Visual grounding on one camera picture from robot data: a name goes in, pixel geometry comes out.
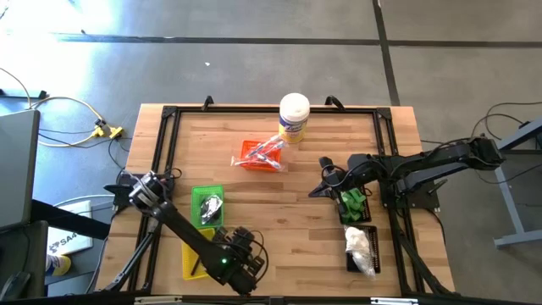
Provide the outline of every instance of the wire bundle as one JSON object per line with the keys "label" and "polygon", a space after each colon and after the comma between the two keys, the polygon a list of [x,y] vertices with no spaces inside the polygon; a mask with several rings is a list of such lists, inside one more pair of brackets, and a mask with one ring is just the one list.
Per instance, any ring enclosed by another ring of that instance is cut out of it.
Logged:
{"label": "wire bundle", "polygon": [[53,139],[51,137],[48,137],[48,136],[44,136],[42,134],[39,134],[39,136],[42,136],[44,138],[47,138],[51,141],[56,141],[56,142],[59,142],[60,144],[52,144],[52,143],[46,143],[46,142],[43,142],[43,141],[38,141],[39,144],[43,145],[43,146],[47,146],[47,147],[79,147],[79,148],[89,148],[89,147],[80,147],[79,145],[82,144],[82,143],[85,143],[87,141],[89,141],[90,139],[94,138],[94,137],[100,137],[100,136],[105,136],[105,132],[103,131],[102,127],[103,126],[107,126],[108,129],[109,129],[109,137],[111,139],[114,139],[114,138],[117,138],[118,136],[121,136],[121,133],[123,131],[123,128],[122,127],[112,127],[111,125],[107,124],[105,122],[105,120],[103,119],[103,117],[87,102],[84,102],[84,101],[81,101],[80,99],[77,99],[77,98],[73,98],[73,97],[46,97],[40,101],[37,101],[35,103],[32,103],[32,101],[30,100],[30,94],[28,93],[28,90],[26,90],[26,87],[25,85],[23,84],[22,81],[20,81],[17,77],[15,77],[15,75],[11,74],[10,72],[8,72],[6,69],[4,68],[1,68],[0,67],[0,70],[2,70],[3,72],[5,72],[6,74],[8,74],[9,76],[13,77],[17,82],[19,82],[19,84],[21,85],[21,87],[23,88],[23,90],[25,91],[25,94],[26,94],[26,100],[28,102],[28,109],[34,109],[34,108],[37,108],[39,105],[41,105],[42,103],[44,102],[48,102],[48,101],[51,101],[51,100],[55,100],[55,99],[68,99],[70,101],[74,101],[74,102],[78,102],[82,105],[84,105],[85,107],[89,108],[89,110],[91,110],[91,112],[93,114],[95,114],[97,116],[97,122],[96,122],[96,126],[94,127],[94,130],[89,130],[89,131],[76,131],[76,132],[70,132],[70,131],[58,131],[58,130],[47,130],[47,129],[40,129],[40,130],[43,130],[43,131],[49,131],[49,132],[57,132],[57,133],[63,133],[63,134],[82,134],[82,133],[87,133],[87,132],[90,132],[91,134],[83,139],[83,140],[79,140],[79,141],[75,141],[73,143],[68,143],[68,142],[65,142],[65,141],[60,141],[60,140],[57,140],[57,139]]}

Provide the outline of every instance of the concrete floor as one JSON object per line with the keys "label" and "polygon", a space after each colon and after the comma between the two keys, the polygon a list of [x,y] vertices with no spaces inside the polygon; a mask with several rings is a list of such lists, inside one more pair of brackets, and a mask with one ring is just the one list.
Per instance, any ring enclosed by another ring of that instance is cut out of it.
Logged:
{"label": "concrete floor", "polygon": [[[380,2],[389,39],[542,40],[542,3],[535,0]],[[30,5],[40,13],[32,14]],[[81,98],[128,135],[141,103],[200,103],[206,95],[213,95],[216,103],[277,103],[288,92],[302,92],[313,103],[333,94],[344,104],[390,105],[380,47],[75,43],[44,35],[81,29],[130,36],[378,39],[370,0],[12,1],[0,20],[0,31],[13,34],[1,38],[0,60],[28,87]],[[401,105],[414,107],[421,137],[436,141],[469,136],[496,103],[538,101],[540,54],[539,48],[390,49]],[[0,83],[16,86],[4,75]],[[3,100],[0,114],[24,107],[23,100]],[[528,120],[540,116],[541,107],[504,107],[499,112]],[[50,103],[42,110],[45,128],[87,130],[94,120],[70,102]],[[517,128],[513,121],[492,119],[499,135]],[[125,153],[114,152],[125,162]],[[106,146],[39,147],[35,198],[59,202],[104,193],[102,186],[113,182],[117,172]],[[540,179],[541,174],[535,171],[530,177]],[[541,302],[542,242],[500,251],[493,246],[494,237],[513,230],[498,187],[483,183],[472,171],[462,172],[449,178],[439,197],[457,291]],[[541,210],[523,211],[533,228],[542,229]],[[80,285],[55,284],[52,291],[82,292],[88,278],[78,278]]]}

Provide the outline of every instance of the white lid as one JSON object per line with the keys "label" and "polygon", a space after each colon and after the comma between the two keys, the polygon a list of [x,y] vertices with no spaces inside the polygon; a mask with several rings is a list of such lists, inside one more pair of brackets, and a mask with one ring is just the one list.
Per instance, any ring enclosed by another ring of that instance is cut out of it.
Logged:
{"label": "white lid", "polygon": [[303,121],[311,112],[311,104],[304,95],[290,93],[280,101],[280,116],[292,122]]}

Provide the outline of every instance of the white container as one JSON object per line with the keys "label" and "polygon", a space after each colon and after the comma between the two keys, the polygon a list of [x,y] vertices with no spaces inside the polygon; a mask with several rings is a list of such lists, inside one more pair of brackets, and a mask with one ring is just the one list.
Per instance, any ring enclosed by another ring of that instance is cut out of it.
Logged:
{"label": "white container", "polygon": [[290,93],[280,101],[279,133],[289,143],[297,143],[305,136],[311,104],[299,93]]}

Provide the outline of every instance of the green object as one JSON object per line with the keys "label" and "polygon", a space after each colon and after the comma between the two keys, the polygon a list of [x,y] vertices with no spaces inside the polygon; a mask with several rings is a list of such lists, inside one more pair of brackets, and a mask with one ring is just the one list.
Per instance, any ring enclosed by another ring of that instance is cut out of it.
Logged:
{"label": "green object", "polygon": [[341,215],[343,221],[358,221],[362,217],[361,212],[365,209],[363,202],[367,197],[357,188],[341,192],[340,197],[346,205],[346,212]]}
{"label": "green object", "polygon": [[[218,220],[211,220],[208,224],[202,225],[202,202],[211,195],[218,195],[222,199],[220,207],[220,217]],[[216,186],[194,186],[192,187],[192,204],[190,208],[190,222],[196,228],[217,228],[224,224],[224,188],[221,185]]]}

